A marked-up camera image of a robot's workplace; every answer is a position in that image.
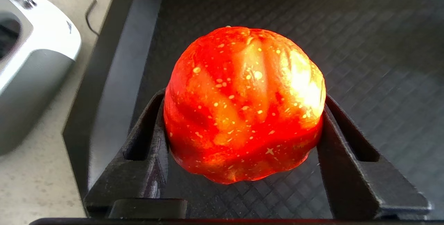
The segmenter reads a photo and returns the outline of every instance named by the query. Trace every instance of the textured black mat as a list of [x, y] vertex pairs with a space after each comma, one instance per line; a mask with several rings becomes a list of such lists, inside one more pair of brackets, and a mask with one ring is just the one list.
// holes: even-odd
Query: textured black mat
[[[296, 42], [328, 93], [444, 219], [444, 0], [163, 0], [135, 116], [193, 40], [247, 26]], [[170, 160], [165, 197], [190, 217], [330, 218], [316, 151], [291, 172], [229, 186]]]

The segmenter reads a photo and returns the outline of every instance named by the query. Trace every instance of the black cable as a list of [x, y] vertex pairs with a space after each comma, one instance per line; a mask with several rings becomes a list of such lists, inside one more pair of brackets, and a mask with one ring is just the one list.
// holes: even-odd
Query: black cable
[[89, 5], [88, 9], [86, 10], [85, 13], [85, 20], [86, 20], [86, 24], [88, 25], [88, 28], [96, 35], [99, 35], [98, 32], [96, 32], [92, 27], [91, 24], [89, 24], [89, 15], [91, 14], [91, 11], [94, 9], [95, 5], [97, 5], [97, 0], [93, 0], [91, 2], [91, 4]]

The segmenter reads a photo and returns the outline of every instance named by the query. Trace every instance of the black tray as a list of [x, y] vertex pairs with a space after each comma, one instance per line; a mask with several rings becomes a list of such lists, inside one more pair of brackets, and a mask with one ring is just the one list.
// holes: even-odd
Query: black tray
[[[324, 73], [328, 93], [434, 204], [430, 217], [444, 218], [444, 0], [123, 0], [131, 4], [120, 11], [117, 1], [90, 65], [98, 69], [100, 51], [114, 47], [106, 42], [111, 28], [121, 28], [114, 56], [105, 59], [109, 71], [98, 78], [88, 69], [64, 133], [83, 195], [166, 86], [187, 45], [217, 27], [239, 25], [297, 43]], [[121, 11], [127, 15], [119, 19]], [[332, 217], [316, 151], [295, 170], [255, 183], [215, 185], [173, 160], [168, 172], [163, 197], [192, 203], [189, 217]]]

